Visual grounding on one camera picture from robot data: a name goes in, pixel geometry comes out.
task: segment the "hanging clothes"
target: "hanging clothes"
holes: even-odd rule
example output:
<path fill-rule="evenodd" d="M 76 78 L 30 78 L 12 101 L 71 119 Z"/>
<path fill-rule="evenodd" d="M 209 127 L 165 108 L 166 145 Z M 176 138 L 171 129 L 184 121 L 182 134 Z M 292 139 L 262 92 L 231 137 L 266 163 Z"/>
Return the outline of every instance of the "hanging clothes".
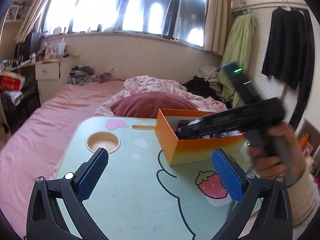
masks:
<path fill-rule="evenodd" d="M 270 35 L 261 73 L 274 76 L 304 93 L 308 38 L 305 18 L 301 12 L 281 7 L 272 13 Z"/>
<path fill-rule="evenodd" d="M 254 34 L 255 20 L 251 13 L 238 16 L 232 25 L 228 42 L 223 54 L 222 65 L 235 61 L 246 72 L 248 68 L 251 38 Z M 223 84 L 222 97 L 237 106 L 240 96 L 235 92 L 229 78 L 223 70 L 219 72 L 218 79 Z"/>

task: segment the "window sill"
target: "window sill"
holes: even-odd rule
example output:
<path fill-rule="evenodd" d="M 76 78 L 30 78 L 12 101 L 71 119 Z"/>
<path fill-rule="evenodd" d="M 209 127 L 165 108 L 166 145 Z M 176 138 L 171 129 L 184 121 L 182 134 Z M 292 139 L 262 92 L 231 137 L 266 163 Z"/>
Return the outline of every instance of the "window sill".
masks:
<path fill-rule="evenodd" d="M 144 39 L 154 39 L 154 40 L 158 40 L 158 41 L 164 41 L 164 42 L 170 42 L 172 44 L 176 44 L 179 46 L 185 46 L 185 47 L 189 47 L 195 50 L 199 50 L 202 51 L 204 53 L 209 53 L 209 54 L 214 54 L 218 57 L 222 57 L 221 55 L 215 54 L 213 52 L 210 51 L 205 51 L 203 47 L 185 42 L 185 41 L 178 41 L 178 40 L 168 40 L 165 38 L 162 38 L 160 36 L 156 36 L 156 35 L 152 35 L 152 34 L 144 34 L 144 33 L 135 33 L 135 32 L 130 32 L 130 31 L 114 31 L 114 32 L 99 32 L 99 33 L 73 33 L 73 34 L 65 34 L 65 35 L 50 35 L 46 38 L 42 38 L 42 40 L 45 41 L 50 41 L 52 39 L 56 39 L 56 38 L 71 38 L 71 37 L 84 37 L 84 36 L 95 36 L 95 35 L 99 35 L 99 36 L 103 36 L 103 35 L 121 35 L 121 36 L 131 36 L 131 37 L 139 37 L 139 38 L 144 38 Z"/>

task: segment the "cardboard box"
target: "cardboard box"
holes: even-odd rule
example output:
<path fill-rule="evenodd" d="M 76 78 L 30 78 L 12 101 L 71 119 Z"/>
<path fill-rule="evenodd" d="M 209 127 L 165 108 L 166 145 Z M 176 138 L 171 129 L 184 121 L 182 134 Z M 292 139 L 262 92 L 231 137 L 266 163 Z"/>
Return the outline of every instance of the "cardboard box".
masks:
<path fill-rule="evenodd" d="M 193 163 L 211 159 L 212 151 L 222 148 L 226 154 L 240 151 L 243 134 L 223 138 L 179 140 L 174 133 L 180 120 L 195 120 L 211 112 L 159 109 L 156 135 L 169 165 Z"/>

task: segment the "hand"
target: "hand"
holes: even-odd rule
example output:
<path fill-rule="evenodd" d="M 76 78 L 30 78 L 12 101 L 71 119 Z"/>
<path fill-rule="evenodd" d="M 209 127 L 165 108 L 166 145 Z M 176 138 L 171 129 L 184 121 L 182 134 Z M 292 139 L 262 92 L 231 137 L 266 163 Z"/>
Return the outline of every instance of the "hand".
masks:
<path fill-rule="evenodd" d="M 306 162 L 293 129 L 286 123 L 281 122 L 279 125 L 268 129 L 268 134 L 272 136 L 284 136 L 292 157 L 292 173 L 299 179 L 306 169 Z M 261 149 L 254 147 L 249 147 L 248 152 L 257 173 L 262 179 L 273 180 L 277 176 L 285 176 L 286 165 L 280 163 L 281 160 L 278 156 L 260 157 L 262 153 Z"/>

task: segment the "pile of clothes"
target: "pile of clothes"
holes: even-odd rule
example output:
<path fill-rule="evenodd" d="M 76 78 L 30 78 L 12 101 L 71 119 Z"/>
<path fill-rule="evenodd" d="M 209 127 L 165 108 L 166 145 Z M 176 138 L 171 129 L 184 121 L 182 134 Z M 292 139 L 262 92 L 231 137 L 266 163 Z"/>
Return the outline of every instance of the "pile of clothes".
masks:
<path fill-rule="evenodd" d="M 84 85 L 96 81 L 98 81 L 98 75 L 94 74 L 94 67 L 79 65 L 70 70 L 68 84 Z"/>
<path fill-rule="evenodd" d="M 218 74 L 218 67 L 204 65 L 193 79 L 182 85 L 188 92 L 204 98 L 212 97 L 216 101 L 223 102 L 230 109 L 232 108 L 230 102 L 226 102 L 221 97 L 222 84 L 218 81 Z"/>

